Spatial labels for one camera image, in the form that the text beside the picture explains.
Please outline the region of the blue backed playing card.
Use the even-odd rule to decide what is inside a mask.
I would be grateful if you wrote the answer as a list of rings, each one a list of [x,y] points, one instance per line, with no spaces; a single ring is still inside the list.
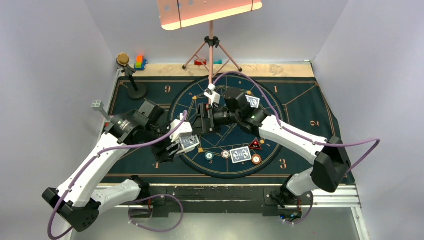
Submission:
[[[260,98],[251,95],[246,95],[245,97],[252,108],[257,109],[260,107]]]
[[[230,158],[233,164],[238,164],[252,160],[250,148],[248,146],[231,149],[229,151]]]

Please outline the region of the blue playing card box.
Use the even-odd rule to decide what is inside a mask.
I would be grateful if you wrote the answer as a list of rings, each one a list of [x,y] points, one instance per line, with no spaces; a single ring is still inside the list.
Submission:
[[[179,138],[180,150],[178,155],[186,154],[193,151],[199,144],[199,137],[197,135],[184,136]]]

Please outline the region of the red triangular dealer button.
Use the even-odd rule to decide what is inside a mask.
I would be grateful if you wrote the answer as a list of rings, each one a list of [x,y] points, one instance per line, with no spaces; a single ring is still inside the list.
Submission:
[[[251,142],[251,144],[249,145],[249,148],[252,150],[258,150],[258,151],[262,151],[262,147],[261,147],[261,143],[258,139],[255,139]]]

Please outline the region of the green poker chip stack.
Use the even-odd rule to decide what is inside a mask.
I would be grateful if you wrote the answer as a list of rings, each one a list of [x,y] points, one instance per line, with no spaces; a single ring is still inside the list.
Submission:
[[[204,157],[206,160],[212,161],[214,159],[214,154],[212,152],[206,152]]]

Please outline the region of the orange poker chip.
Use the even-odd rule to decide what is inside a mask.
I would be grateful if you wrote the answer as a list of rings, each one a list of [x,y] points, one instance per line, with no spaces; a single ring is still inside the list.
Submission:
[[[255,165],[259,165],[262,162],[262,158],[259,154],[252,155],[251,161]]]

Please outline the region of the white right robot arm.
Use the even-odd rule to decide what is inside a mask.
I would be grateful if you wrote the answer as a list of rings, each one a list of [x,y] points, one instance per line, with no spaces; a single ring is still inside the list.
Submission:
[[[214,91],[214,85],[210,85],[204,95],[211,103],[198,105],[196,118],[191,124],[193,134],[215,133],[221,126],[237,124],[246,134],[277,143],[312,165],[301,173],[291,175],[279,191],[270,194],[282,207],[297,203],[301,195],[312,190],[335,192],[351,167],[339,137],[326,139],[286,124],[277,114],[253,107],[246,93],[238,88],[224,92],[225,105],[219,104],[220,95]]]

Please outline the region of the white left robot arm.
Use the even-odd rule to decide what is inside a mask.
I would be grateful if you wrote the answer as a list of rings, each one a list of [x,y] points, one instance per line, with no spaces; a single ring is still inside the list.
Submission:
[[[184,110],[172,122],[160,124],[163,113],[163,108],[147,100],[139,109],[114,115],[78,169],[59,187],[43,192],[42,198],[53,208],[53,214],[61,216],[72,230],[83,232],[100,214],[120,204],[146,203],[150,186],[136,175],[105,190],[99,191],[97,186],[131,149],[150,148],[158,164],[172,162],[183,152],[179,138],[193,132],[188,112]]]

